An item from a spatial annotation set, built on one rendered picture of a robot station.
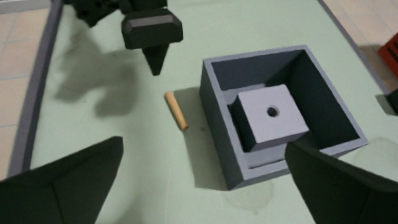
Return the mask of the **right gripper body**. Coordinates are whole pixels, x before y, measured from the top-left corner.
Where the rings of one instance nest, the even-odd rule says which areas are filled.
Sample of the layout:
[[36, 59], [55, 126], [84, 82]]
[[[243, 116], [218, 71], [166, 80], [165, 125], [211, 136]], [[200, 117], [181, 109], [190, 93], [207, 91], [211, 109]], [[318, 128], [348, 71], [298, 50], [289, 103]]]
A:
[[184, 40], [182, 22], [169, 9], [164, 9], [169, 8], [169, 0], [130, 2], [133, 13], [128, 13], [122, 22], [126, 49], [174, 44]]

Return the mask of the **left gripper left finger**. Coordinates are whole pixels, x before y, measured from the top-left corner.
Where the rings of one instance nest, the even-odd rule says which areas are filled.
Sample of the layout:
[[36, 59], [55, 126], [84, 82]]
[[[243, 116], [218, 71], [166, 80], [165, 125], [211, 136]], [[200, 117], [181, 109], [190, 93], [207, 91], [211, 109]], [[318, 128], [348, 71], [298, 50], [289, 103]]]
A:
[[95, 224], [123, 154], [112, 136], [0, 180], [0, 224]]

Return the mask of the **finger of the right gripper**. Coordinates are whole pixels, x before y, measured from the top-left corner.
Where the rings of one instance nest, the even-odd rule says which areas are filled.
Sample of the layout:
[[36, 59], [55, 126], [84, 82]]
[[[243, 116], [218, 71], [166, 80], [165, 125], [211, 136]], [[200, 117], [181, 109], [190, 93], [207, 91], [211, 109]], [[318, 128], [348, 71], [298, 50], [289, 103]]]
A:
[[142, 48], [154, 76], [161, 76], [172, 44]]

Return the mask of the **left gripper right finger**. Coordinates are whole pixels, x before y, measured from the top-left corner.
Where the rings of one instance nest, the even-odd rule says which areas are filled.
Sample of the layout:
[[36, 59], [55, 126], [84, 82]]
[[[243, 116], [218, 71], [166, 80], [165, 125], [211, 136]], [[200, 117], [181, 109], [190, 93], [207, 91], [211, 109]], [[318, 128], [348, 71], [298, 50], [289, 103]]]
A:
[[284, 158], [315, 224], [398, 224], [398, 182], [288, 141]]

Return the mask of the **wooden peg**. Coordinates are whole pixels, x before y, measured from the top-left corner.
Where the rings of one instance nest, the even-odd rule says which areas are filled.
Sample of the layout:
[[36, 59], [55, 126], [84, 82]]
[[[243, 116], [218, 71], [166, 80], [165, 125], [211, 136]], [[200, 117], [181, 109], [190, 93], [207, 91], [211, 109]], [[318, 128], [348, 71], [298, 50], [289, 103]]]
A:
[[174, 97], [173, 93], [171, 91], [166, 93], [166, 97], [182, 127], [183, 130], [187, 130], [190, 128], [190, 125], [187, 121], [187, 119], [185, 118], [176, 98]]

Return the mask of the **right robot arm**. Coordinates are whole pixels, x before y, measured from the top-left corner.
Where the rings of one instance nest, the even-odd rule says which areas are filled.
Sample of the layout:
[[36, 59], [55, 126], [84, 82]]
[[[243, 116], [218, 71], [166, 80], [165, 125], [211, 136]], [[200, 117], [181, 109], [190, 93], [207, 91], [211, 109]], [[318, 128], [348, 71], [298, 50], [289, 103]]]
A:
[[79, 19], [86, 20], [92, 29], [120, 10], [122, 15], [133, 13], [130, 0], [77, 0], [74, 7]]

